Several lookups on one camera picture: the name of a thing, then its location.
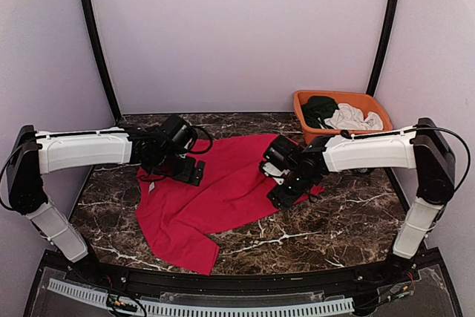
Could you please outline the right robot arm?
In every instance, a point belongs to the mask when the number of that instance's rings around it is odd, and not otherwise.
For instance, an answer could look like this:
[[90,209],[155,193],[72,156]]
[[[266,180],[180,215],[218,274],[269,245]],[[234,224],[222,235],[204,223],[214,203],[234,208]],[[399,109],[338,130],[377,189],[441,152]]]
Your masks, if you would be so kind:
[[414,169],[419,187],[402,228],[379,277],[393,283],[413,263],[420,244],[442,215],[460,183],[455,178],[456,158],[439,128],[429,118],[395,131],[376,134],[317,136],[307,146],[277,136],[263,154],[262,174],[275,181],[267,197],[280,210],[288,209],[303,195],[309,195],[329,173],[378,168]]

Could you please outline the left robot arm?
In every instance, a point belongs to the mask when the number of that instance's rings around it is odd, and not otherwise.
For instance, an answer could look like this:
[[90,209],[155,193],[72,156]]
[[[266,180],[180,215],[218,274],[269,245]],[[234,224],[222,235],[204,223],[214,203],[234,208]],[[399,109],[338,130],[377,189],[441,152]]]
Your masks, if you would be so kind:
[[145,182],[171,178],[199,186],[205,163],[196,157],[208,152],[195,149],[200,131],[176,114],[147,128],[48,132],[25,125],[1,168],[1,177],[7,179],[7,199],[1,206],[26,217],[80,278],[100,284],[106,279],[104,266],[90,243],[55,207],[44,189],[43,175],[83,166],[137,164],[145,172],[141,177]]

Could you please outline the red t-shirt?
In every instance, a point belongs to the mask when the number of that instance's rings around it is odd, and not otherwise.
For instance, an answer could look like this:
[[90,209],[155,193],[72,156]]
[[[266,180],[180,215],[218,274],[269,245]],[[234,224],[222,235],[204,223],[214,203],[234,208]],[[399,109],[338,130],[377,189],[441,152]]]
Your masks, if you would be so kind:
[[154,255],[168,264],[209,275],[220,247],[210,234],[236,229],[273,215],[267,198],[275,181],[258,168],[274,134],[216,140],[202,155],[206,166],[199,186],[144,169],[137,172],[141,200],[138,224]]

